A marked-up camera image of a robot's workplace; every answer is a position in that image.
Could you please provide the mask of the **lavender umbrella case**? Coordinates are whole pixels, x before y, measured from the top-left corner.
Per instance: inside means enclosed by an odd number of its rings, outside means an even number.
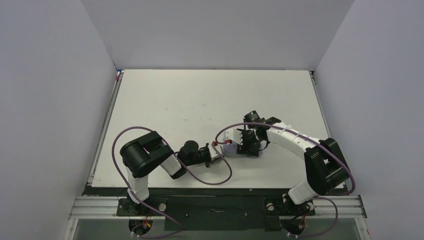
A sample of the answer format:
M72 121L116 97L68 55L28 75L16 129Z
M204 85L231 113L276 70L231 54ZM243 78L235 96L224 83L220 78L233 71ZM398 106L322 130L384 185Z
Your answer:
M238 147L238 144L236 144L235 142L224 143L222 145L223 152L228 157L235 157L235 158L241 158L241 157L252 157L252 158L256 158L256 157L259 157L259 156L239 155L239 154L237 154L237 147ZM264 148L264 146L261 143L260 152L263 150L263 148Z

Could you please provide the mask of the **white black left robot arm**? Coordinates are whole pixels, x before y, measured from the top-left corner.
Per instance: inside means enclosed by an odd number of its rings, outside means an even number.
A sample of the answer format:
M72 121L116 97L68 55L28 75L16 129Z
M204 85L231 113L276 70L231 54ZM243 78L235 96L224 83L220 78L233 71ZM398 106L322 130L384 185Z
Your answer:
M150 197L149 174L157 167L175 180L187 173L186 167L201 164L209 167L220 157L211 144L199 147L194 140L186 141L177 153L172 150L156 131L131 140L120 149L131 188L127 191L127 199L136 212L148 211L141 201Z

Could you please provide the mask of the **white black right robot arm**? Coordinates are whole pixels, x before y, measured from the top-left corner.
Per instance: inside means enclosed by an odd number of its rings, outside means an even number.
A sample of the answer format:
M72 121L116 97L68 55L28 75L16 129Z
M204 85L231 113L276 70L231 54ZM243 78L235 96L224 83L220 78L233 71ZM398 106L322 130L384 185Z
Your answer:
M254 110L243 117L245 126L239 130L241 143L236 153L258 157L265 149L262 143L275 144L291 151L304 160L306 180L296 184L283 194L283 207L295 206L310 209L307 202L325 196L351 177L346 160L338 143L332 139L308 137L291 129L280 119L259 117Z

